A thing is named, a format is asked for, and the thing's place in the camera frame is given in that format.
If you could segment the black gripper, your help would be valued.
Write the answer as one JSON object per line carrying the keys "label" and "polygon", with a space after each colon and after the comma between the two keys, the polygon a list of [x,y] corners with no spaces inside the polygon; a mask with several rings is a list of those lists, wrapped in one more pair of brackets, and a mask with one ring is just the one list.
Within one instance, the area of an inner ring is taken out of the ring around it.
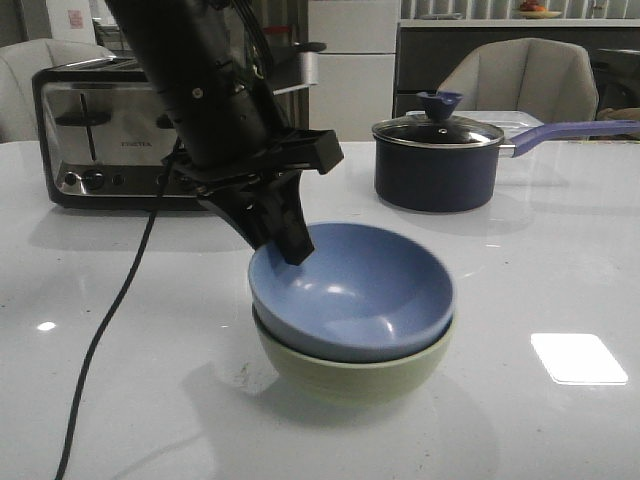
{"label": "black gripper", "polygon": [[[300,200],[301,170],[327,174],[344,158],[332,130],[294,129],[274,145],[226,165],[198,167],[184,147],[162,159],[187,180],[198,203],[231,226],[254,250],[270,240],[288,264],[314,251]],[[261,193],[264,222],[252,193],[233,189],[270,182]]]}

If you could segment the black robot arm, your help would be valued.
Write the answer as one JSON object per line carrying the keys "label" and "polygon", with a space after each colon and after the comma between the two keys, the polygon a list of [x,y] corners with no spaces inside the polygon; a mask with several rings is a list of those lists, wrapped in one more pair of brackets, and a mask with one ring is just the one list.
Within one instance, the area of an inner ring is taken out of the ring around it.
{"label": "black robot arm", "polygon": [[292,127],[267,82],[274,60],[244,1],[110,1],[120,30],[181,141],[173,166],[199,202],[253,248],[285,261],[313,251],[301,206],[305,170],[343,158],[332,130]]}

